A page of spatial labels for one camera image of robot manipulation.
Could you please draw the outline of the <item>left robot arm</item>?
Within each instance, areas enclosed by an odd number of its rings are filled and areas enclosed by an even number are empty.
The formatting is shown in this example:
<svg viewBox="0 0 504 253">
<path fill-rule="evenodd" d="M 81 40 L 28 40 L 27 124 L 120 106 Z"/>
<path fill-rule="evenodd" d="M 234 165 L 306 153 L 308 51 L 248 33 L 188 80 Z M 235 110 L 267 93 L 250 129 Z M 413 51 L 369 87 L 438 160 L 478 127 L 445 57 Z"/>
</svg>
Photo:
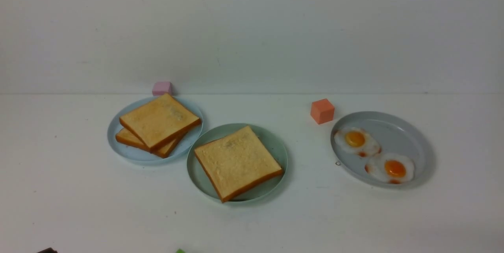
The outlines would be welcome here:
<svg viewBox="0 0 504 253">
<path fill-rule="evenodd" d="M 41 250 L 41 251 L 39 251 L 37 253 L 58 253 L 58 251 L 56 251 L 52 247 L 49 247 L 49 248 L 45 248 L 44 250 Z"/>
</svg>

